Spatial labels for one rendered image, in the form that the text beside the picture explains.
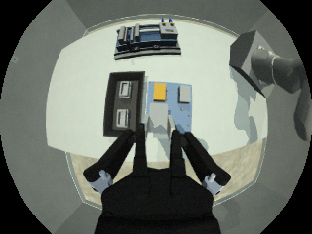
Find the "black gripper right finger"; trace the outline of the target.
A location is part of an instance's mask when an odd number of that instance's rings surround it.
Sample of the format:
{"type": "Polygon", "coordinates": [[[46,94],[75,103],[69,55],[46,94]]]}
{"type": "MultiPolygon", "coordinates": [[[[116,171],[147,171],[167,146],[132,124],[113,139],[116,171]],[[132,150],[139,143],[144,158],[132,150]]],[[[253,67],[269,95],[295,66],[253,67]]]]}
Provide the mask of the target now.
{"type": "Polygon", "coordinates": [[[231,179],[230,174],[216,164],[191,132],[182,134],[176,128],[172,115],[168,115],[167,132],[169,142],[172,142],[169,162],[169,168],[171,168],[169,194],[171,198],[181,200],[188,192],[188,178],[182,148],[202,186],[208,189],[213,196],[217,195],[231,179]]]}

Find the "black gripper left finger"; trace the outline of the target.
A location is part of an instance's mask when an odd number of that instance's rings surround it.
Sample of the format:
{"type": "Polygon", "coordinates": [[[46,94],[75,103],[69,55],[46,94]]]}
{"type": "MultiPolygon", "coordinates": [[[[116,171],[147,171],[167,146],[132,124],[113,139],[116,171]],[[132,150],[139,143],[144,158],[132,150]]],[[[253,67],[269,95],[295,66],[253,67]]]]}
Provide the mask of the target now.
{"type": "Polygon", "coordinates": [[[148,197],[149,179],[146,157],[148,128],[149,114],[145,114],[143,123],[137,124],[137,131],[125,130],[102,157],[83,172],[85,179],[96,192],[101,195],[104,189],[113,184],[113,179],[117,176],[135,143],[131,190],[133,196],[139,200],[148,197]]]}

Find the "yellow rectangular block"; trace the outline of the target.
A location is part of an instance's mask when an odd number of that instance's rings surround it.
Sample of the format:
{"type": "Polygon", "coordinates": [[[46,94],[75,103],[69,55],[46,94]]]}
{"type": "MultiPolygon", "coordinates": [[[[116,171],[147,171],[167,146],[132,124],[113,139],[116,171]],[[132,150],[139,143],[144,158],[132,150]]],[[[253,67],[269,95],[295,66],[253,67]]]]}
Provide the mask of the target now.
{"type": "Polygon", "coordinates": [[[165,83],[154,83],[154,101],[164,102],[166,93],[165,83]]]}

